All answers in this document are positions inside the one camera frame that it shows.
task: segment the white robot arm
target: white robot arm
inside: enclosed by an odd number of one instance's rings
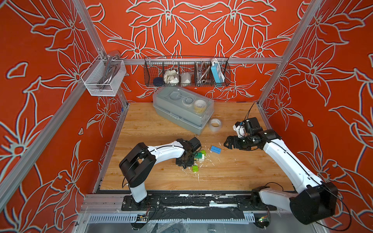
[[[239,135],[227,137],[224,146],[245,151],[250,151],[251,147],[264,150],[285,172],[297,191],[277,191],[268,186],[255,188],[251,193],[253,207],[273,205],[291,211],[303,224],[334,215],[338,189],[333,183],[323,183],[289,150],[275,131],[263,130],[255,117],[237,122],[237,125],[242,126],[245,133],[239,134],[235,130]]]
[[[273,205],[291,211],[303,224],[334,215],[338,194],[336,186],[331,182],[323,183],[287,148],[275,131],[263,130],[256,118],[237,122],[233,128],[238,135],[229,136],[224,146],[245,151],[250,151],[251,147],[264,150],[289,177],[297,192],[277,191],[268,186],[257,187],[251,192],[253,208],[263,209]],[[177,165],[184,168],[192,166],[200,146],[200,141],[195,137],[189,141],[177,139],[155,147],[147,147],[143,142],[137,144],[119,164],[133,200],[140,203],[148,196],[144,181],[155,164],[176,158]]]

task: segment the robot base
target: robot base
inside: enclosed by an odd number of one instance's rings
[[[135,200],[132,198],[132,195],[126,196],[123,199],[122,203],[122,211],[138,211],[138,210],[144,210],[148,207],[151,208],[152,211],[154,210],[159,210],[160,206],[160,196],[156,195],[148,195],[144,200],[141,202],[137,203]]]

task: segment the plastic storage container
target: plastic storage container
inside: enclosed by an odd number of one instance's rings
[[[214,101],[181,87],[162,87],[153,95],[158,115],[200,135],[214,113]]]

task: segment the red wall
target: red wall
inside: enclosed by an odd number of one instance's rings
[[[141,59],[180,54],[280,57],[309,1],[84,2],[106,51],[119,50],[123,58]],[[216,101],[255,101],[275,67],[234,65],[230,86],[194,91]],[[128,66],[127,71],[122,85],[127,99],[152,101],[156,88],[144,86],[143,67]]]
[[[269,122],[298,158],[332,181],[351,232],[373,231],[373,3],[324,1],[269,94]],[[327,223],[348,225],[338,201]]]
[[[0,1],[0,181],[97,56],[71,0]],[[84,92],[0,213],[1,232],[67,232],[122,112]]]
[[[6,232],[70,232],[92,193],[122,112],[85,91],[0,214]]]

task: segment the wooden tabletop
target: wooden tabletop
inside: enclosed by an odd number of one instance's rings
[[[213,117],[219,118],[223,127],[214,133],[206,126],[201,135],[196,135],[202,149],[207,152],[205,161],[197,162],[199,171],[193,173],[191,168],[184,170],[175,164],[175,159],[158,163],[145,181],[146,189],[249,191],[268,182],[276,182],[285,190],[293,190],[289,178],[264,151],[230,150],[223,146],[227,136],[236,134],[232,126],[244,119],[252,104],[215,102]],[[256,117],[266,129],[256,104],[249,117]],[[131,103],[100,189],[123,190],[119,162],[137,143],[157,146],[178,138],[190,140],[194,136],[194,133],[157,115],[153,103]],[[221,148],[221,153],[210,152],[211,146]],[[269,186],[279,188],[276,184]]]

